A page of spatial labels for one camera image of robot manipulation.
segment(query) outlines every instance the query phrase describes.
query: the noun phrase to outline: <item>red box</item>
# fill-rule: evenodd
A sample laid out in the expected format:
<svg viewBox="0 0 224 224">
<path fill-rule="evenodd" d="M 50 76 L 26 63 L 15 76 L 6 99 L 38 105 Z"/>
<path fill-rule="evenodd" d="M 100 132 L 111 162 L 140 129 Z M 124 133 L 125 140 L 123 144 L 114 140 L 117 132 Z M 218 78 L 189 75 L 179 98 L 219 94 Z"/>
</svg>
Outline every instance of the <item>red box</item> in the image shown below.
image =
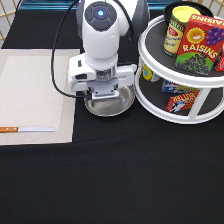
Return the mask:
<svg viewBox="0 0 224 224">
<path fill-rule="evenodd" d="M 220 57 L 218 58 L 215 70 L 219 72 L 224 72 L 224 44 L 222 45 L 222 50 L 220 52 Z"/>
<path fill-rule="evenodd" d="M 224 20 L 192 15 L 185 29 L 176 68 L 208 75 L 224 40 Z"/>
<path fill-rule="evenodd" d="M 180 110 L 191 108 L 199 92 L 200 90 L 171 97 L 166 107 L 166 110 L 170 113 L 174 113 Z"/>
</svg>

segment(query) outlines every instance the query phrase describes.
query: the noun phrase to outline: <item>raisins box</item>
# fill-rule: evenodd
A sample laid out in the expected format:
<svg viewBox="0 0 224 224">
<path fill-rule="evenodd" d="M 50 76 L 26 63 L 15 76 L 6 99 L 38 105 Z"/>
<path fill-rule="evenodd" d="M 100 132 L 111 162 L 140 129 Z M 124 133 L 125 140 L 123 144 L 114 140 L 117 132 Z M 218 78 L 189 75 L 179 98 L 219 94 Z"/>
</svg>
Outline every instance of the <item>raisins box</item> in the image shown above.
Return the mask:
<svg viewBox="0 0 224 224">
<path fill-rule="evenodd" d="M 221 52 L 220 52 L 220 57 L 218 58 L 215 70 L 218 71 L 218 72 L 224 72 L 224 44 L 222 45 L 222 49 L 221 49 Z"/>
<path fill-rule="evenodd" d="M 208 75 L 224 42 L 224 20 L 192 15 L 184 32 L 175 67 Z"/>
</svg>

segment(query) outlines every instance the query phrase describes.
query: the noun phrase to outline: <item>yellow label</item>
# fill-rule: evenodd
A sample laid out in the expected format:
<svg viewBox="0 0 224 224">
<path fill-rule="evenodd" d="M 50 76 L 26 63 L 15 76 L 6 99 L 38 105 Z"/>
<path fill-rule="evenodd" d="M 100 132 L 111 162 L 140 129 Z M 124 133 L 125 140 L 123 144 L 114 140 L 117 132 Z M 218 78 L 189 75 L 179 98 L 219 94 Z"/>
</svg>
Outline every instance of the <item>yellow label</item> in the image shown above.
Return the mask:
<svg viewBox="0 0 224 224">
<path fill-rule="evenodd" d="M 164 42 L 164 50 L 167 54 L 171 56 L 177 55 L 184 30 L 185 27 L 171 17 Z"/>
<path fill-rule="evenodd" d="M 152 75 L 153 75 L 152 71 L 146 65 L 144 65 L 144 68 L 143 68 L 143 77 L 146 80 L 150 81 L 152 79 Z"/>
</svg>

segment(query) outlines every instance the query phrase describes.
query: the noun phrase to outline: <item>metal bowl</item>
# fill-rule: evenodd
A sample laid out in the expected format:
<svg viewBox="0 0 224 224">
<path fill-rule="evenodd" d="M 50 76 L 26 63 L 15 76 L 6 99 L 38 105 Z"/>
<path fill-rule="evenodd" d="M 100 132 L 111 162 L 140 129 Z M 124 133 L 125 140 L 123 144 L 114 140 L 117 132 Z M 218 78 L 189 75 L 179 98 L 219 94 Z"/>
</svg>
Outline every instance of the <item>metal bowl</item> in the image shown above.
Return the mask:
<svg viewBox="0 0 224 224">
<path fill-rule="evenodd" d="M 123 86 L 119 89 L 119 97 L 106 100 L 84 100 L 86 108 L 101 117 L 115 116 L 126 111 L 135 100 L 133 86 Z"/>
</svg>

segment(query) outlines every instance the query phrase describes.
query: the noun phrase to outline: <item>snack box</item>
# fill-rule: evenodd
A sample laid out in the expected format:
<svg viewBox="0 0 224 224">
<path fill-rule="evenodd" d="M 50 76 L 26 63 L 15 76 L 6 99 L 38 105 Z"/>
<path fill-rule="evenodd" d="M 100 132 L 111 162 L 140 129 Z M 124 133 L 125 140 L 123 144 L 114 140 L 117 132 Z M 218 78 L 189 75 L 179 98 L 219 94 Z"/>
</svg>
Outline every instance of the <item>snack box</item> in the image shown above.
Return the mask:
<svg viewBox="0 0 224 224">
<path fill-rule="evenodd" d="M 220 55 L 217 58 L 217 64 L 215 67 L 216 71 L 224 72 L 224 44 L 222 45 L 222 49 L 220 51 Z"/>
<path fill-rule="evenodd" d="M 200 75 L 208 75 L 224 39 L 224 20 L 192 15 L 181 45 L 175 67 Z"/>
<path fill-rule="evenodd" d="M 200 90 L 171 97 L 166 110 L 170 113 L 174 113 L 180 110 L 191 108 L 199 92 Z"/>
<path fill-rule="evenodd" d="M 150 82 L 156 82 L 160 79 L 160 76 L 149 69 L 146 65 L 144 65 L 143 67 L 143 77 Z"/>
<path fill-rule="evenodd" d="M 182 86 L 176 84 L 174 82 L 168 81 L 166 79 L 163 80 L 162 91 L 168 93 L 189 93 L 193 91 L 197 91 L 199 89 L 193 87 Z"/>
</svg>

